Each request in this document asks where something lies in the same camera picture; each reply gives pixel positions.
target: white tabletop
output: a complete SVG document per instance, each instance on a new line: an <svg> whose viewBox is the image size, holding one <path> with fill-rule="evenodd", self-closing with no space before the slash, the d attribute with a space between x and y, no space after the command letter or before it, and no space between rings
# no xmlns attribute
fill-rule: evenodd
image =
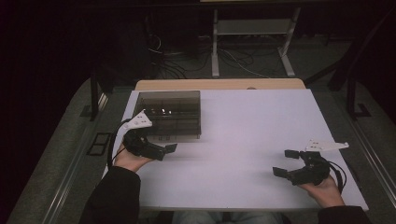
<svg viewBox="0 0 396 224"><path fill-rule="evenodd" d="M138 93L132 92L123 119L132 116ZM333 141L310 90L201 91L201 127L200 139L177 142L176 152L138 171L142 207L228 211L318 208L304 190L272 172L274 166L290 171L304 166L302 160L285 158L285 149L304 150L310 139ZM124 134L120 128L114 154ZM367 210L340 152L321 155L346 171L346 204Z"/></svg>

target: black sleeve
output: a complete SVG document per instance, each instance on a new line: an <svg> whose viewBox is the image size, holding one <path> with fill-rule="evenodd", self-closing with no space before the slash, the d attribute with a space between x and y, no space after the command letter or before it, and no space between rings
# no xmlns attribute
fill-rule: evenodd
<svg viewBox="0 0 396 224"><path fill-rule="evenodd" d="M113 166L87 201L79 223L136 223L139 193L139 176Z"/></svg>
<svg viewBox="0 0 396 224"><path fill-rule="evenodd" d="M335 206L318 212L319 224L371 224L366 213L358 206Z"/></svg>

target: dark floor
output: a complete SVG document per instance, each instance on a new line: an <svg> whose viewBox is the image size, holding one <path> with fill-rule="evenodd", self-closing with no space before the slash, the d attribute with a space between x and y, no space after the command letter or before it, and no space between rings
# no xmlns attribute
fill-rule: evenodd
<svg viewBox="0 0 396 224"><path fill-rule="evenodd" d="M293 39L288 56L297 78L311 77L336 62L350 44L331 42L325 46L324 42L323 36ZM186 55L180 49L167 49L166 43L163 44L166 56L156 62L162 68L158 79L212 78L208 37L200 38L199 57ZM287 78L276 51L281 44L280 36L222 38L219 41L220 78ZM367 145L372 147L391 179L395 179L396 165L392 161L395 157L396 127L362 85L358 85L357 103L364 104L371 117L352 121L345 111L346 88L329 91L327 83L331 77L332 73L307 85L307 88L314 93L334 140L350 144L349 149L342 149L342 154L351 172L356 175L361 194L369 206L367 215L374 223L394 223L395 204L389 198L378 171L373 168L375 166L367 160L364 149ZM78 222L84 203L106 166L106 153L94 157L86 156L85 152L96 133L114 131L134 88L116 87L112 94L107 95L106 106L96 120L89 121L89 118L81 116L84 108L91 103L89 85L87 80L67 107L8 223ZM143 215L152 220L157 214ZM316 212L285 215L293 224L317 222Z"/></svg>

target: white desk leg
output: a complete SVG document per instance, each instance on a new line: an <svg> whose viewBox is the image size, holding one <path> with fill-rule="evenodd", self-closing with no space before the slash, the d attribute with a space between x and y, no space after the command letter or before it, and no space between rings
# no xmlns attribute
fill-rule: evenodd
<svg viewBox="0 0 396 224"><path fill-rule="evenodd" d="M290 46L291 39L293 38L294 29L297 24L298 16L300 14L300 8L297 7L294 9L293 17L291 18L288 33L286 35L286 41L282 48L278 49L279 56L282 60L283 66L285 67L286 74L288 77L295 77L293 68L291 67L291 63L288 58L288 48Z"/></svg>
<svg viewBox="0 0 396 224"><path fill-rule="evenodd" d="M218 58L218 11L215 9L213 18L213 49L212 49L212 77L220 77Z"/></svg>

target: hand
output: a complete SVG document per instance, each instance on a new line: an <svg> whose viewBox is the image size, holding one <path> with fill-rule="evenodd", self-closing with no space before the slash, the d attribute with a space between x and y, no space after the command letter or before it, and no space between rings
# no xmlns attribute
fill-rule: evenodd
<svg viewBox="0 0 396 224"><path fill-rule="evenodd" d="M114 161L115 166L119 166L128 169L133 172L137 172L143 165L153 161L152 159L146 157L137 157L131 152L129 152L123 144L120 145L119 150L117 150L118 156Z"/></svg>
<svg viewBox="0 0 396 224"><path fill-rule="evenodd" d="M341 193L331 175L324 179L319 185L315 186L309 183L299 185L299 187L308 191L308 195L314 198L323 208L345 205Z"/></svg>

